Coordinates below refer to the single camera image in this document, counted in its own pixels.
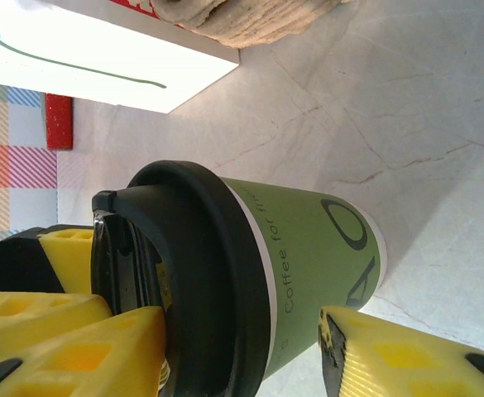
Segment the plaid cloth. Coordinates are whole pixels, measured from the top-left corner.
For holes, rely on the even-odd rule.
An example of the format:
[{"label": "plaid cloth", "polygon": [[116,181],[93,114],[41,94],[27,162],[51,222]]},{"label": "plaid cloth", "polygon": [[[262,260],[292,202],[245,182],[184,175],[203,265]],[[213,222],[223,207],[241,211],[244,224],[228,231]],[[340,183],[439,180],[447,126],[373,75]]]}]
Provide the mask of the plaid cloth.
[{"label": "plaid cloth", "polygon": [[40,93],[0,85],[0,240],[57,223],[56,179]]}]

